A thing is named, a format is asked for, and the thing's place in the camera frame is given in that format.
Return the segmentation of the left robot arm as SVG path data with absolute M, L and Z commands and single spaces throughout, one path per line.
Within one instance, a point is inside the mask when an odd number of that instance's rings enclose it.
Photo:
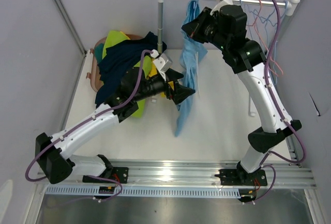
M 35 155 L 37 163 L 51 184 L 58 184 L 70 176 L 81 175 L 85 183 L 105 183 L 127 179 L 120 173 L 124 168 L 115 168 L 104 155 L 94 157 L 78 156 L 75 151 L 104 129 L 109 129 L 132 116 L 138 109 L 138 102 L 151 96 L 165 93 L 169 100 L 180 104 L 195 90 L 181 85 L 183 75 L 169 69 L 165 78 L 159 73 L 146 79 L 139 67 L 130 68 L 122 77 L 120 85 L 104 103 L 85 119 L 71 128 L 48 136 L 36 138 Z

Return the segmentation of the pink wire hanger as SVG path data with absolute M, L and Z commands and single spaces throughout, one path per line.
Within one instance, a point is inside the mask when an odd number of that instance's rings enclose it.
M 246 11 L 247 11 L 247 13 L 249 14 L 248 20 L 251 18 L 251 20 L 252 20 L 252 22 L 253 22 L 254 17 L 253 17 L 253 15 L 252 15 L 251 13 L 248 12 L 248 7 L 246 7 Z M 263 8 L 262 8 L 262 11 L 261 11 L 261 14 L 260 14 L 260 15 L 263 16 L 263 15 L 262 15 L 263 13 L 266 13 L 266 11 L 263 10 Z M 276 25 L 275 27 L 272 27 L 272 25 L 271 25 L 270 23 L 268 23 L 268 25 L 267 25 L 267 30 L 268 30 L 268 33 L 269 33 L 269 43 L 270 43 L 270 44 L 271 44 L 272 41 L 273 41 L 273 38 L 274 38 L 274 36 L 275 36 L 275 32 L 276 32 L 277 26 L 278 26 L 278 24 L 277 24 L 277 17 L 273 17 L 273 15 L 277 15 L 277 14 L 276 14 L 276 10 L 275 10 L 274 7 L 273 7 L 272 12 L 271 12 L 269 15 L 267 15 L 266 17 L 263 16 L 263 17 L 265 17 L 265 18 L 270 17 L 269 20 L 272 22 L 273 25 L 274 25 L 274 24 Z M 260 34 L 262 35 L 262 37 L 264 38 L 264 40 L 266 41 L 266 35 L 265 35 L 265 32 L 264 32 L 264 25 L 263 25 L 263 24 L 259 24 L 259 32 L 260 32 Z M 252 33 L 252 35 L 253 35 L 252 40 L 258 40 L 258 37 L 257 37 L 257 35 L 255 34 L 255 31 L 254 31 L 253 28 L 251 28 L 251 33 Z M 283 74 L 281 74 L 281 73 L 279 72 L 279 68 L 276 67 L 276 69 L 277 69 L 277 72 L 279 73 L 279 75 L 282 76 Z

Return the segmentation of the dark green shorts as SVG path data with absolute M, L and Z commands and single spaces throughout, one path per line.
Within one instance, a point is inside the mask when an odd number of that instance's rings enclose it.
M 99 43 L 94 48 L 94 57 L 97 61 L 97 64 L 99 64 L 103 60 L 103 48 L 104 43 Z

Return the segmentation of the light blue shorts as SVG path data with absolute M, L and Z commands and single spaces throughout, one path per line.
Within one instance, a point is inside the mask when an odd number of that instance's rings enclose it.
M 183 23 L 187 24 L 193 21 L 200 14 L 200 12 L 199 2 L 197 0 L 191 0 L 188 3 L 186 17 Z M 184 31 L 181 31 L 181 33 L 184 41 L 182 53 L 179 57 L 179 63 L 184 69 L 184 78 L 182 80 L 182 84 L 185 87 L 196 89 L 198 86 L 196 80 L 198 66 L 206 56 L 207 50 L 201 43 L 191 39 Z M 185 126 L 192 108 L 192 104 L 193 96 L 189 96 L 177 106 L 179 116 L 176 121 L 176 130 L 174 132 L 176 137 L 180 135 Z

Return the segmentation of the yellow shorts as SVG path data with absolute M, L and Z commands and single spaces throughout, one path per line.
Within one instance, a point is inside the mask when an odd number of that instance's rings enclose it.
M 155 76 L 157 74 L 157 68 L 156 66 L 154 65 L 154 63 L 152 63 L 152 67 L 151 67 L 151 70 L 150 72 L 148 73 L 147 75 L 147 79 L 150 79 L 151 77 Z M 171 87 L 171 89 L 174 89 L 174 83 L 173 81 L 169 82 L 169 86 Z

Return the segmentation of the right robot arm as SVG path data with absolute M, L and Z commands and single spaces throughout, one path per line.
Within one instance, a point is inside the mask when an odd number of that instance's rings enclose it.
M 246 23 L 247 15 L 240 6 L 225 5 L 217 11 L 205 7 L 182 30 L 194 41 L 211 43 L 222 52 L 225 63 L 246 87 L 261 121 L 261 127 L 248 135 L 250 146 L 236 169 L 221 169 L 216 176 L 222 185 L 254 186 L 259 180 L 266 186 L 262 162 L 273 147 L 300 130 L 302 124 L 283 109 L 265 70 L 261 46 L 246 37 Z

